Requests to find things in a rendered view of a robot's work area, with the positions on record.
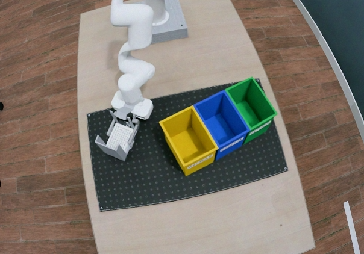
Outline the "yellow open bin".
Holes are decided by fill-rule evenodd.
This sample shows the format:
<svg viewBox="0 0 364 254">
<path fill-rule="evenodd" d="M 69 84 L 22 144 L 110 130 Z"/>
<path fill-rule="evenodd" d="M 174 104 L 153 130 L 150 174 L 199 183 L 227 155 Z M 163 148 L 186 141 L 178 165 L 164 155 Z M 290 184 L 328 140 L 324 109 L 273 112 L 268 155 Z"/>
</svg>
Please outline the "yellow open bin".
<svg viewBox="0 0 364 254">
<path fill-rule="evenodd" d="M 193 106 L 159 123 L 186 176 L 213 162 L 219 148 Z"/>
</svg>

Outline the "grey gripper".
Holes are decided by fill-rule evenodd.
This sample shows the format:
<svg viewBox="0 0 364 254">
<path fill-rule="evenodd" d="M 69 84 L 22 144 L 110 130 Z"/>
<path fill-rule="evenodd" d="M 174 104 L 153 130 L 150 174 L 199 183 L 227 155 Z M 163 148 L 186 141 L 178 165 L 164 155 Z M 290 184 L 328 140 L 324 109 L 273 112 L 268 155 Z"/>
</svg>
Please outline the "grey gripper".
<svg viewBox="0 0 364 254">
<path fill-rule="evenodd" d="M 124 102 L 124 99 L 121 95 L 121 92 L 120 91 L 117 91 L 112 102 L 111 102 L 112 106 L 114 107 L 115 110 L 118 110 L 120 109 L 121 107 L 124 106 L 125 102 Z M 141 118 L 141 119 L 148 119 L 150 114 L 151 114 L 151 111 L 153 109 L 153 105 L 152 105 L 152 101 L 149 100 L 149 99 L 146 99 L 144 101 L 140 101 L 137 105 L 135 105 L 134 109 L 131 111 L 131 113 L 134 113 L 133 114 L 133 119 L 132 119 L 132 123 L 135 123 L 135 127 L 134 127 L 134 130 L 133 130 L 133 133 L 130 134 L 130 137 L 127 141 L 128 144 L 131 144 L 132 143 L 132 140 L 135 136 L 135 133 L 136 133 L 136 130 L 139 126 L 139 120 L 136 119 L 136 117 L 138 118 Z M 115 123 L 115 120 L 113 119 L 111 125 L 110 125 L 110 128 L 107 132 L 107 135 L 110 137 L 111 136 L 111 133 L 113 131 L 113 128 L 114 128 L 114 123 Z"/>
</svg>

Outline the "green open bin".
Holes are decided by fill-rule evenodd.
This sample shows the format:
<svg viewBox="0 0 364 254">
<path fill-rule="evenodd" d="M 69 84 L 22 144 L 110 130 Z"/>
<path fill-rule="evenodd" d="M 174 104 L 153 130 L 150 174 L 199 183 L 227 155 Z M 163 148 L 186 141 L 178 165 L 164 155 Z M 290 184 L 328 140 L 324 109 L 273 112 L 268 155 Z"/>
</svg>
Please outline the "green open bin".
<svg viewBox="0 0 364 254">
<path fill-rule="evenodd" d="M 266 132 L 278 114 L 253 77 L 225 89 L 225 92 L 250 129 L 243 145 Z"/>
</svg>

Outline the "blue bin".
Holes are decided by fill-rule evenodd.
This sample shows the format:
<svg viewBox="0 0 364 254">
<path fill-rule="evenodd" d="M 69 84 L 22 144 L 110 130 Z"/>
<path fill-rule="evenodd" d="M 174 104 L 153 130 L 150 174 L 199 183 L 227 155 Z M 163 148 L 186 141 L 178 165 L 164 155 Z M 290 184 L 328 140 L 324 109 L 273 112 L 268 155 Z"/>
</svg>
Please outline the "blue bin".
<svg viewBox="0 0 364 254">
<path fill-rule="evenodd" d="M 241 147 L 250 129 L 225 90 L 193 107 L 219 148 L 215 160 Z"/>
</svg>

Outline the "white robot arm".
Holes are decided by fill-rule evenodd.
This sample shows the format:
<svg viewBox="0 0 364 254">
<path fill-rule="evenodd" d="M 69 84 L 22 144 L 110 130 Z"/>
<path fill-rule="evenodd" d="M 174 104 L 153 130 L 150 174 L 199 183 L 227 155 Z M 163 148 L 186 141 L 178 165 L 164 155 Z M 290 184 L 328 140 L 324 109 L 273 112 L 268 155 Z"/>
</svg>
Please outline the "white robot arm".
<svg viewBox="0 0 364 254">
<path fill-rule="evenodd" d="M 169 14 L 165 10 L 165 0 L 144 0 L 145 4 L 123 4 L 123 0 L 112 0 L 110 20 L 115 27 L 128 27 L 128 41 L 119 51 L 119 70 L 124 73 L 119 78 L 118 87 L 125 101 L 117 110 L 116 117 L 127 120 L 133 117 L 134 109 L 144 101 L 140 88 L 155 72 L 155 67 L 131 56 L 132 50 L 147 48 L 152 42 L 152 27 L 165 24 Z"/>
</svg>

